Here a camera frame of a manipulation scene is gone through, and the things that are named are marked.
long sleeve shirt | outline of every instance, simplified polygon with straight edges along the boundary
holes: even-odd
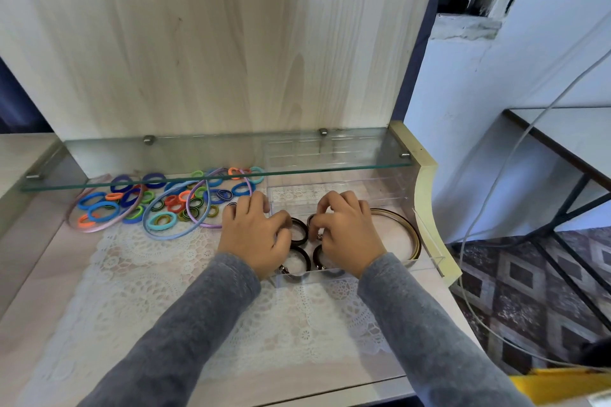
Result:
[[[79,405],[186,405],[203,365],[260,291],[248,264],[217,254]],[[533,405],[392,253],[364,271],[358,294],[425,406]]]

wood grain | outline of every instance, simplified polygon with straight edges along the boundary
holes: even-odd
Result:
[[[428,0],[0,0],[62,140],[388,124]]]

person's left hand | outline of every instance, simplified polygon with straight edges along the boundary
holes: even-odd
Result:
[[[225,206],[219,252],[238,256],[259,280],[270,276],[288,256],[293,222],[285,210],[270,218],[270,202],[260,191],[240,196],[237,206]]]

tiled floor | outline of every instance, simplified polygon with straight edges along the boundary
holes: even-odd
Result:
[[[611,282],[611,227],[559,235]],[[515,238],[495,240],[510,241]],[[569,361],[583,343],[609,336],[530,243],[512,249],[486,248],[481,243],[470,241],[466,245],[462,285],[478,317],[495,333],[532,353],[562,361]],[[611,296],[556,242],[550,240],[545,246],[579,287],[611,317]],[[460,244],[450,248],[457,259],[459,249]],[[531,367],[547,366],[546,362],[490,335],[470,313],[458,283],[450,290],[488,356],[506,373],[526,373]]]

white cable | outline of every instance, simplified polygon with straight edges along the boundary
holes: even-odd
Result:
[[[462,257],[464,255],[464,245],[465,245],[465,243],[467,243],[467,239],[471,235],[471,230],[473,230],[475,225],[480,220],[481,216],[484,214],[484,210],[486,209],[488,201],[490,201],[490,198],[493,195],[494,190],[496,189],[497,185],[499,184],[499,180],[501,179],[501,177],[503,176],[503,173],[505,172],[505,168],[507,167],[509,161],[511,160],[511,158],[514,155],[514,153],[516,152],[517,147],[520,145],[520,143],[522,143],[524,138],[529,134],[530,130],[535,126],[535,124],[539,121],[539,119],[541,119],[546,114],[546,112],[548,112],[549,110],[554,108],[556,103],[558,103],[567,93],[569,93],[569,91],[573,87],[575,87],[575,84],[577,84],[581,79],[583,79],[584,76],[587,75],[590,71],[592,71],[594,68],[596,68],[598,65],[600,65],[600,63],[605,61],[609,57],[609,55],[611,55],[611,50],[609,50],[607,53],[605,53],[603,56],[601,56],[596,62],[592,63],[592,65],[588,69],[586,69],[579,76],[577,76],[573,80],[573,82],[571,82],[568,85],[568,87],[566,89],[564,89],[564,91],[560,95],[558,95],[558,97],[552,103],[550,103],[549,106],[545,110],[543,110],[543,111],[541,111],[539,113],[539,116],[537,116],[535,118],[535,120],[533,122],[531,122],[531,124],[526,128],[526,130],[522,133],[520,138],[517,140],[516,144],[511,149],[511,152],[509,152],[509,156],[503,162],[503,166],[500,168],[499,175],[496,177],[496,179],[494,179],[493,185],[490,188],[490,191],[488,192],[488,194],[486,195],[486,198],[484,200],[484,203],[481,205],[481,209],[480,209],[479,213],[477,214],[477,216],[475,217],[475,219],[473,220],[473,222],[471,223],[471,225],[467,229],[467,232],[465,233],[464,237],[462,238],[462,243],[460,245],[460,256],[459,256],[459,259],[458,259],[458,266],[461,269],[462,269]],[[569,362],[554,361],[552,359],[548,359],[546,357],[539,356],[539,354],[533,354],[533,353],[527,351],[526,349],[523,349],[520,346],[515,345],[511,341],[506,340],[505,338],[503,338],[499,334],[494,333],[493,330],[490,327],[488,327],[484,322],[482,322],[482,320],[478,317],[478,315],[475,313],[475,311],[471,307],[471,304],[469,303],[469,300],[467,299],[467,295],[466,295],[466,293],[464,291],[464,288],[462,287],[462,276],[460,276],[458,278],[458,283],[459,283],[461,291],[462,291],[462,297],[463,297],[465,303],[467,304],[467,307],[469,308],[469,311],[471,312],[471,314],[473,314],[473,317],[475,317],[475,320],[477,321],[477,323],[480,324],[481,326],[483,326],[485,329],[487,329],[490,332],[491,335],[496,336],[497,338],[499,338],[501,341],[505,342],[509,346],[512,346],[515,349],[519,349],[520,351],[528,354],[531,357],[536,357],[537,359],[540,359],[540,360],[543,360],[543,361],[546,361],[546,362],[551,362],[551,363],[556,364],[556,365],[563,365],[565,367],[580,367],[580,368],[583,368],[583,369],[592,369],[592,370],[597,370],[597,371],[600,371],[600,372],[610,372],[611,373],[611,369],[602,369],[600,367],[588,367],[586,365],[578,365],[578,364],[570,364]]]

